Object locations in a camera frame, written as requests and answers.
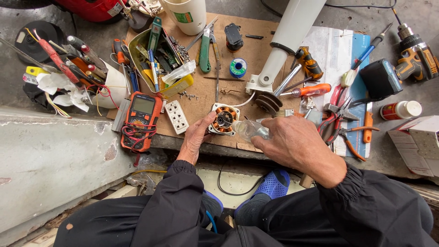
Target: green utility knife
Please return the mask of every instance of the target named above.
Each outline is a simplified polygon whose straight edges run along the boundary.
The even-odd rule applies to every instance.
[[[209,45],[210,45],[210,27],[204,28],[203,36],[201,36],[200,55],[198,58],[201,71],[203,73],[210,72],[209,62]]]

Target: hand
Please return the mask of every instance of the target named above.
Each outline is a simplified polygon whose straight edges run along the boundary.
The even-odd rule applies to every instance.
[[[253,145],[277,163],[306,173],[325,188],[334,188],[346,176],[345,161],[326,146],[316,126],[302,117],[267,118],[261,124],[272,138],[252,137]]]
[[[207,134],[206,129],[215,117],[216,112],[211,112],[187,128],[177,160],[185,160],[195,165],[201,144],[212,137],[211,134]]]

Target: jacket zipper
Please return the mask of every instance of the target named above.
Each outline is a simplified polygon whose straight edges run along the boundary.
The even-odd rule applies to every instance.
[[[238,225],[238,234],[239,234],[239,239],[241,240],[241,246],[247,247],[247,244],[246,244],[245,238],[244,238],[244,232],[242,231],[242,228],[240,225]]]

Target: multimeter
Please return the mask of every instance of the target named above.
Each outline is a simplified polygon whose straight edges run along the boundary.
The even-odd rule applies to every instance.
[[[120,142],[124,148],[144,152],[150,147],[152,135],[155,134],[162,99],[138,91],[131,94],[130,99]]]

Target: fingernail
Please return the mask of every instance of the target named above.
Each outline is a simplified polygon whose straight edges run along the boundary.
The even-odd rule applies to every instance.
[[[209,117],[210,118],[214,118],[215,116],[216,116],[216,112],[215,111],[212,111],[212,112],[209,113]]]

